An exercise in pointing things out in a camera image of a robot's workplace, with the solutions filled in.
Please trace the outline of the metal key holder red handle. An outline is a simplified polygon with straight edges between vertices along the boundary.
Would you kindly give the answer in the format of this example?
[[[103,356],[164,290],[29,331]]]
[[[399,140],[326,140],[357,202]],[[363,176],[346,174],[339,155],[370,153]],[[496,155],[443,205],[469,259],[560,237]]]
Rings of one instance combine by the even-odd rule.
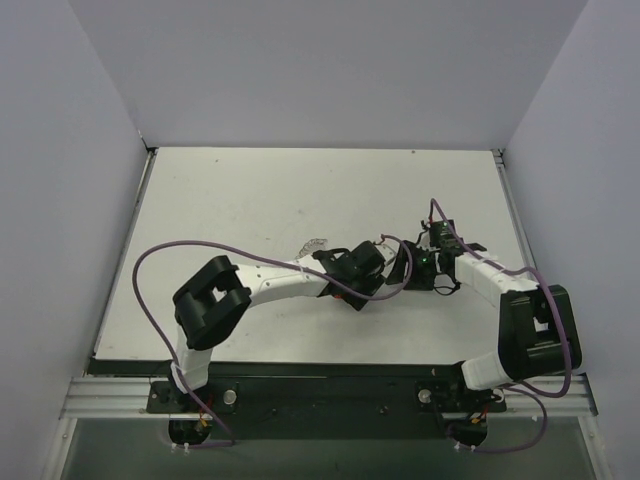
[[[296,255],[296,259],[301,259],[307,255],[312,255],[317,251],[326,251],[328,249],[329,240],[326,238],[312,238],[308,240]]]

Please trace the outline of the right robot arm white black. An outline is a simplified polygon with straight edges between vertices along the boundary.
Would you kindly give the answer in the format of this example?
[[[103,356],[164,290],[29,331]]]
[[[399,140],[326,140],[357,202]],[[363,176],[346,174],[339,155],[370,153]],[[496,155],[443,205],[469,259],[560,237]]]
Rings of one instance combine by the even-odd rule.
[[[437,291],[439,276],[452,282],[444,295],[467,287],[498,312],[496,349],[461,364],[468,389],[524,385],[534,377],[562,374],[560,390],[545,395],[566,393],[582,353],[564,287],[545,284],[531,268],[507,269],[484,246],[464,242],[455,224],[446,220],[422,224],[417,240],[399,249],[387,283],[402,283],[411,291]]]

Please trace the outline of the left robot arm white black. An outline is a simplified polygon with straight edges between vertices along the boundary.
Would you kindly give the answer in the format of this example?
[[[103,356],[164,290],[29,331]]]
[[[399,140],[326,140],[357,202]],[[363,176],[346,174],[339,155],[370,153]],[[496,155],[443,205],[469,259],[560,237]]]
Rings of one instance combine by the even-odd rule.
[[[228,256],[206,263],[173,296],[180,327],[171,365],[169,398],[183,411],[204,402],[213,348],[226,341],[252,307],[298,297],[339,298],[361,310],[385,284],[405,287],[411,277],[410,249],[364,241],[352,250],[319,250],[290,262],[234,264]]]

